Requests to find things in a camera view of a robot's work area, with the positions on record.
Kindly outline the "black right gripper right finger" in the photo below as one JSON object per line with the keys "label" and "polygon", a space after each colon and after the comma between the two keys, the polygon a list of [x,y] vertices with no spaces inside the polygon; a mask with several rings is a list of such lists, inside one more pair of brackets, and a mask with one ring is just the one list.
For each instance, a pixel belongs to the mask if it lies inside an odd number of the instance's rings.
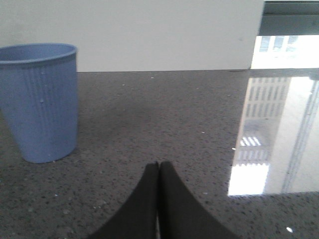
{"label": "black right gripper right finger", "polygon": [[184,185],[171,162],[159,170],[159,230],[162,239],[237,239]]}

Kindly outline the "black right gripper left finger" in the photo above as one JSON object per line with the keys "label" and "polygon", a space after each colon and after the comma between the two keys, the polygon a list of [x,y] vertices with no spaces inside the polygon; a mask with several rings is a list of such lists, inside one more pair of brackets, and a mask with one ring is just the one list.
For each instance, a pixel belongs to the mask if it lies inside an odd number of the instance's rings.
{"label": "black right gripper left finger", "polygon": [[137,186],[118,211],[89,239],[155,239],[159,164],[147,164]]}

